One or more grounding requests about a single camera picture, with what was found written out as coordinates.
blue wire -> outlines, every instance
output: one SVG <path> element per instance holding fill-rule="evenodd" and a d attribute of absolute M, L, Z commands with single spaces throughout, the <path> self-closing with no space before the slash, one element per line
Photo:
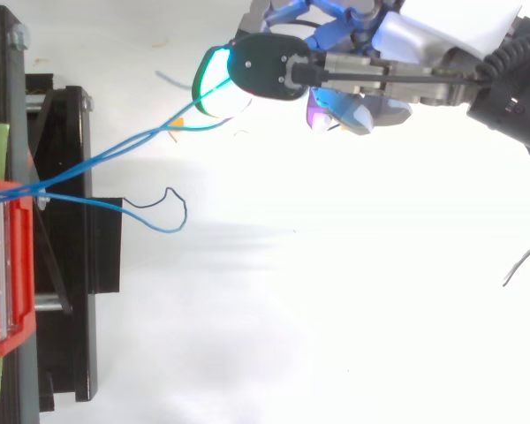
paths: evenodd
<path fill-rule="evenodd" d="M 161 203 L 162 201 L 165 200 L 165 198 L 167 197 L 168 191 L 172 191 L 173 194 L 175 194 L 175 196 L 177 196 L 177 198 L 183 203 L 183 209 L 185 211 L 185 217 L 183 218 L 183 222 L 179 225 L 178 228 L 175 228 L 173 230 L 167 230 L 167 229 L 164 229 L 164 228 L 161 228 L 161 227 L 157 227 L 156 225 L 153 225 L 149 221 L 143 219 L 141 216 L 138 216 L 138 215 L 134 214 L 130 210 L 127 210 L 127 209 L 124 209 L 124 208 L 120 208 L 119 206 L 114 206 L 114 205 L 112 205 L 110 203 L 106 203 L 104 201 L 95 201 L 95 200 L 92 200 L 92 199 L 82 199 L 80 197 L 66 196 L 64 194 L 29 192 L 29 193 L 23 193 L 23 194 L 21 194 L 19 196 L 15 196 L 15 198 L 9 198 L 7 200 L 6 199 L 0 199 L 0 203 L 6 202 L 6 201 L 16 200 L 16 199 L 19 199 L 21 197 L 27 197 L 27 196 L 30 196 L 30 197 L 47 197 L 47 198 L 50 198 L 50 199 L 57 199 L 57 200 L 60 200 L 60 201 L 70 201 L 70 202 L 73 202 L 73 203 L 80 203 L 80 204 L 83 204 L 83 205 L 95 206 L 95 207 L 98 207 L 98 208 L 111 209 L 111 210 L 114 210 L 114 211 L 119 212 L 121 214 L 128 215 L 128 216 L 132 217 L 133 219 L 135 219 L 135 220 L 143 223 L 147 227 L 149 227 L 151 230 L 159 231 L 159 232 L 162 232 L 162 233 L 165 233 L 165 234 L 174 234 L 174 233 L 177 233 L 177 232 L 183 230 L 183 228 L 185 228 L 186 221 L 188 220 L 188 207 L 186 206 L 186 201 L 185 201 L 185 199 L 183 199 L 175 191 L 175 189 L 173 189 L 172 187 L 167 187 L 167 189 L 165 190 L 165 195 L 163 196 L 163 198 L 160 199 L 159 201 L 157 201 L 156 203 L 152 204 L 152 205 L 135 206 L 129 200 L 127 200 L 127 199 L 124 199 L 124 200 L 127 201 L 132 206 L 134 206 L 135 208 L 152 208 L 153 206 L 158 205 L 159 203 Z"/>
<path fill-rule="evenodd" d="M 47 187 L 53 186 L 54 184 L 58 184 L 58 183 L 61 183 L 63 181 L 66 181 L 67 179 L 77 177 L 78 175 L 86 172 L 87 170 L 90 170 L 90 169 L 94 168 L 96 165 L 98 165 L 100 163 L 104 163 L 104 162 L 106 162 L 106 161 L 108 161 L 110 159 L 114 159 L 116 157 L 124 155 L 124 154 L 130 152 L 131 150 L 134 150 L 135 148 L 138 148 L 139 146 L 142 146 L 143 144 L 151 141 L 160 132 L 163 132 L 163 131 L 195 131 L 195 132 L 207 131 L 207 130 L 214 129 L 214 128 L 217 128 L 218 126 L 221 126 L 221 125 L 225 124 L 226 122 L 228 122 L 228 120 L 224 120 L 221 123 L 218 123 L 216 125 L 210 125 L 210 126 L 200 127 L 200 128 L 183 127 L 183 126 L 180 126 L 180 127 L 170 126 L 171 123 L 173 123 L 178 118 L 183 116 L 187 111 L 189 111 L 192 107 L 194 107 L 196 104 L 201 102 L 205 97 L 213 94 L 217 89 L 223 87 L 224 85 L 226 85 L 230 81 L 231 81 L 230 79 L 226 79 L 222 83 L 218 84 L 215 88 L 213 88 L 210 91 L 208 91 L 206 94 L 202 95 L 201 97 L 199 97 L 196 100 L 193 100 L 188 105 L 186 105 L 182 110 L 180 110 L 177 114 L 175 114 L 173 117 L 171 117 L 169 120 L 167 120 L 161 127 L 155 128 L 155 129 L 152 129 L 152 130 L 149 130 L 149 131 L 145 131 L 145 132 L 142 132 L 140 134 L 136 134 L 136 135 L 132 136 L 131 138 L 129 138 L 129 139 L 117 144 L 113 148 L 109 148 L 108 150 L 100 153 L 99 155 L 94 156 L 94 157 L 92 157 L 90 159 L 87 159 L 86 161 L 84 161 L 82 163 L 79 163 L 78 165 L 75 165 L 74 167 L 70 168 L 69 170 L 66 170 L 66 171 L 62 172 L 61 174 L 59 174 L 56 177 L 53 177 L 53 178 L 51 178 L 49 180 L 42 181 L 40 183 L 33 183 L 33 184 L 29 184 L 29 185 L 24 185 L 22 187 L 17 187 L 17 188 L 10 189 L 10 190 L 3 190 L 3 191 L 0 192 L 0 199 L 2 199 L 1 196 L 5 196 L 7 194 L 28 193 L 31 190 L 42 190 L 42 189 L 45 189 Z M 141 139 L 142 137 L 145 137 L 145 138 L 143 140 L 140 140 L 140 141 L 136 142 L 135 144 L 131 145 L 128 148 L 124 148 L 128 144 L 131 144 L 134 141 L 136 141 L 137 139 Z"/>

metal rod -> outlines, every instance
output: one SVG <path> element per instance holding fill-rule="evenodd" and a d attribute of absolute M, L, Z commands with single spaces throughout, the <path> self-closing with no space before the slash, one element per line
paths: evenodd
<path fill-rule="evenodd" d="M 38 113 L 45 102 L 45 95 L 26 95 L 26 112 Z"/>
<path fill-rule="evenodd" d="M 36 294 L 35 295 L 35 311 L 36 312 L 53 312 L 62 311 L 63 307 L 59 297 L 53 293 Z"/>

red clamp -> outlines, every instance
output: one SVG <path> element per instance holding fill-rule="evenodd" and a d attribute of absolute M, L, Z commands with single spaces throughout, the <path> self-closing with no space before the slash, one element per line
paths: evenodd
<path fill-rule="evenodd" d="M 0 204 L 0 358 L 35 332 L 33 226 L 30 197 Z"/>

black metal frame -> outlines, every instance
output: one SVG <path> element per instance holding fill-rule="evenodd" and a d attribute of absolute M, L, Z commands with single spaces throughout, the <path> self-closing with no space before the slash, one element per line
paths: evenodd
<path fill-rule="evenodd" d="M 39 113 L 28 113 L 29 146 L 40 179 L 90 157 L 87 93 L 81 87 L 55 90 L 52 80 L 26 76 L 28 93 L 45 94 Z M 90 172 L 49 190 L 90 198 Z M 122 199 L 102 200 L 122 206 Z M 40 408 L 46 412 L 54 409 L 54 393 L 74 392 L 77 402 L 86 402 L 97 392 L 95 294 L 119 291 L 122 216 L 58 201 L 35 210 L 36 293 L 55 292 L 63 307 L 37 313 Z"/>

gray wire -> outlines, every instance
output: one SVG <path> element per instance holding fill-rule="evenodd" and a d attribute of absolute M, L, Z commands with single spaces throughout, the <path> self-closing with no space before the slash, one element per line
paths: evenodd
<path fill-rule="evenodd" d="M 179 82 L 179 81 L 171 78 L 170 76 L 165 75 L 161 71 L 155 71 L 155 75 L 158 76 L 163 81 L 168 82 L 172 86 L 180 88 L 181 90 L 192 90 L 193 89 L 193 86 L 189 86 L 187 84 L 183 84 L 182 82 Z"/>
<path fill-rule="evenodd" d="M 516 274 L 516 271 L 519 270 L 519 268 L 524 264 L 524 262 L 526 262 L 526 260 L 530 257 L 530 250 L 527 251 L 524 256 L 522 257 L 522 259 L 520 261 L 518 261 L 514 267 L 512 267 L 511 269 L 511 272 L 508 273 L 508 275 L 504 278 L 504 284 L 503 284 L 503 287 L 506 287 L 506 285 L 512 280 L 512 278 L 514 277 L 514 275 Z"/>

